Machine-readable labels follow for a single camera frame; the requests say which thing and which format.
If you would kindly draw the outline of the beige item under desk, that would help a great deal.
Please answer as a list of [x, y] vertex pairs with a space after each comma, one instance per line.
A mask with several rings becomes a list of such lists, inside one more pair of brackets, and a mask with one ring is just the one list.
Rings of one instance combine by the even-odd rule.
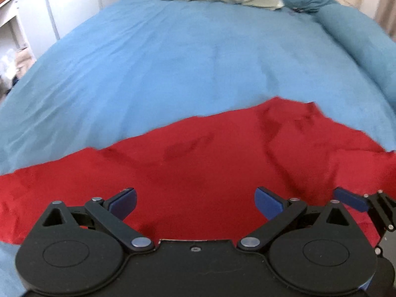
[[15, 54], [15, 76], [20, 79], [36, 62], [36, 58], [30, 52], [29, 48], [23, 48]]

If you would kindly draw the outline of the blue bed cover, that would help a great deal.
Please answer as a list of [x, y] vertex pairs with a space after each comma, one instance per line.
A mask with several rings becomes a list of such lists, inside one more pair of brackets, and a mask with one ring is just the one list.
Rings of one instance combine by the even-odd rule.
[[[395, 152], [395, 108], [316, 13], [120, 0], [53, 45], [1, 104], [1, 176], [273, 98], [313, 103]], [[395, 295], [395, 255], [376, 248], [368, 211], [343, 203], [348, 251], [241, 251], [245, 235], [44, 252], [52, 203], [20, 244], [1, 240], [2, 296]]]

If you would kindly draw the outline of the teal bolster pillow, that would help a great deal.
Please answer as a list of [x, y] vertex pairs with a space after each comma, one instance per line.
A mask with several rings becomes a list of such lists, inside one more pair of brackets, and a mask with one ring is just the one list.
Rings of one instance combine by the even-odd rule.
[[316, 18], [395, 108], [395, 42], [374, 20], [353, 7], [326, 5], [316, 13]]

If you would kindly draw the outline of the red knit garment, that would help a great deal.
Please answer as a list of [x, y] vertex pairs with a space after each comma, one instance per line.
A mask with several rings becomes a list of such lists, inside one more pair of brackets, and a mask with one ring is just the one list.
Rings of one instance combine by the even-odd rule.
[[138, 205], [126, 222], [153, 240], [238, 240], [264, 222], [259, 186], [312, 205], [336, 187], [394, 195], [395, 152], [313, 103], [273, 98], [1, 176], [1, 240], [20, 244], [54, 200], [79, 206], [128, 187]]

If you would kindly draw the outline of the white desk shelf unit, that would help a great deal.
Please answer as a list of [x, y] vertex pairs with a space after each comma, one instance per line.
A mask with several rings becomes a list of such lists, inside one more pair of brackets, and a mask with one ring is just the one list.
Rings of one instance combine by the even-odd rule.
[[41, 57], [60, 39], [48, 0], [6, 0], [1, 4], [1, 55], [28, 48]]

